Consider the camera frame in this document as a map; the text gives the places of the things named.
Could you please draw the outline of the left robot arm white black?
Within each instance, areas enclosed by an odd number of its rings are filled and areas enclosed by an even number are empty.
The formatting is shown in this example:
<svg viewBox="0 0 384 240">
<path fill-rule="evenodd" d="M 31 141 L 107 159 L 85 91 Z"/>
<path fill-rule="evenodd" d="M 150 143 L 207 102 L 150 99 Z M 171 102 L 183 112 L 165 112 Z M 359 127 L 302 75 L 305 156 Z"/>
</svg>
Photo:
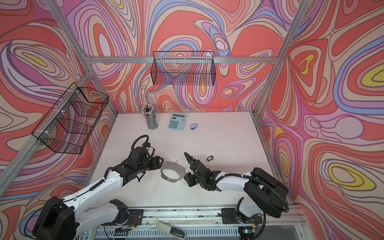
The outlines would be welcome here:
<svg viewBox="0 0 384 240">
<path fill-rule="evenodd" d="M 89 186 L 64 198 L 52 197 L 38 211 L 40 215 L 33 227 L 32 240 L 74 240 L 82 233 L 104 224 L 124 226 L 129 222 L 128 206 L 114 199 L 102 207 L 89 208 L 111 192 L 132 180 L 140 181 L 148 171 L 162 167 L 164 159 L 155 156 L 149 136 L 141 146 L 132 144 L 127 159 L 106 169 L 104 176 Z"/>
</svg>

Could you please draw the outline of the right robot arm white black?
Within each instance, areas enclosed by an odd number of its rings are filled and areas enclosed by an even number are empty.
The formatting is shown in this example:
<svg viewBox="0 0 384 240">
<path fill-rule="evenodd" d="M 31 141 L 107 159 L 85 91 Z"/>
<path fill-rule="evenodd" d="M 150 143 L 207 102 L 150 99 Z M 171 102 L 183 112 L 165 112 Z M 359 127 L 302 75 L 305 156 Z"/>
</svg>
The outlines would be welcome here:
<svg viewBox="0 0 384 240">
<path fill-rule="evenodd" d="M 211 171 L 201 161 L 184 153 L 190 172 L 184 177 L 189 187 L 201 186 L 210 192 L 236 191 L 245 194 L 227 217 L 222 218 L 240 224 L 259 224 L 263 215 L 280 218 L 290 211 L 288 188 L 261 168 L 249 173 L 235 174 Z"/>
</svg>

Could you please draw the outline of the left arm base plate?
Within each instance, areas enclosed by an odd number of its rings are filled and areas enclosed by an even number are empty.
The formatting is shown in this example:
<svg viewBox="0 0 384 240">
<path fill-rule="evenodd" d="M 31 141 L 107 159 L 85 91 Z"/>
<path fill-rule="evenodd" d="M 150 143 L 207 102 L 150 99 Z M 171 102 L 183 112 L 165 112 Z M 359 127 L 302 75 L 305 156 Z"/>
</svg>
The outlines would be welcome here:
<svg viewBox="0 0 384 240">
<path fill-rule="evenodd" d="M 128 209 L 126 213 L 118 214 L 117 220 L 104 223 L 103 226 L 131 226 L 137 227 L 142 224 L 143 209 Z"/>
</svg>

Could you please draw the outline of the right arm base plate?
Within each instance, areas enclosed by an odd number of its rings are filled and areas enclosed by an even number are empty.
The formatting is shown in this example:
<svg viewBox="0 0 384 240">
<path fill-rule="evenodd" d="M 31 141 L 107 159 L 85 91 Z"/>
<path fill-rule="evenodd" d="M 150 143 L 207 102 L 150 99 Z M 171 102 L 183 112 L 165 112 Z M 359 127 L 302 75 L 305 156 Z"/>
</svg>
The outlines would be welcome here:
<svg viewBox="0 0 384 240">
<path fill-rule="evenodd" d="M 263 223 L 261 214 L 256 214 L 251 217 L 246 217 L 244 214 L 235 208 L 222 208 L 219 216 L 222 218 L 224 224 L 246 224 L 246 225 L 260 225 Z"/>
</svg>

